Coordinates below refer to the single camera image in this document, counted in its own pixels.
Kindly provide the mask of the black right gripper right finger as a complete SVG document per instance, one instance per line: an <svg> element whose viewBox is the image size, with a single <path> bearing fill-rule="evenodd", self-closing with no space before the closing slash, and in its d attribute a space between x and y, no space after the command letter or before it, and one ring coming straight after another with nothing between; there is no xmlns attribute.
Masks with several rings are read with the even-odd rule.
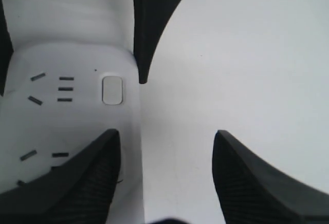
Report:
<svg viewBox="0 0 329 224"><path fill-rule="evenodd" d="M328 194L276 169L218 130L212 175L226 223L328 223Z"/></svg>

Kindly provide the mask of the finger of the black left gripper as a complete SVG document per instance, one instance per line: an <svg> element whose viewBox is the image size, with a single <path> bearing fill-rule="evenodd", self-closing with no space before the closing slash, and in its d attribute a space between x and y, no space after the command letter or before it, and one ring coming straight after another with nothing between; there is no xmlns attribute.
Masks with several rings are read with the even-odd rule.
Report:
<svg viewBox="0 0 329 224"><path fill-rule="evenodd" d="M151 63L160 38L181 0L133 0L134 44L139 83L148 81Z"/></svg>
<svg viewBox="0 0 329 224"><path fill-rule="evenodd" d="M3 96L8 67L13 54L13 46L7 28L3 0L1 0L0 16L0 91L1 96Z"/></svg>

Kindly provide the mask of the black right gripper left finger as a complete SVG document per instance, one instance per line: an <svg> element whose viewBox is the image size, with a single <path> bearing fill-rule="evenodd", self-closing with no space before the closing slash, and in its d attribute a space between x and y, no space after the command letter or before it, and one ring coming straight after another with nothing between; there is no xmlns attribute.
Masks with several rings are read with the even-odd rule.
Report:
<svg viewBox="0 0 329 224"><path fill-rule="evenodd" d="M1 223L106 223L120 167L120 135L109 129L63 165L2 193Z"/></svg>

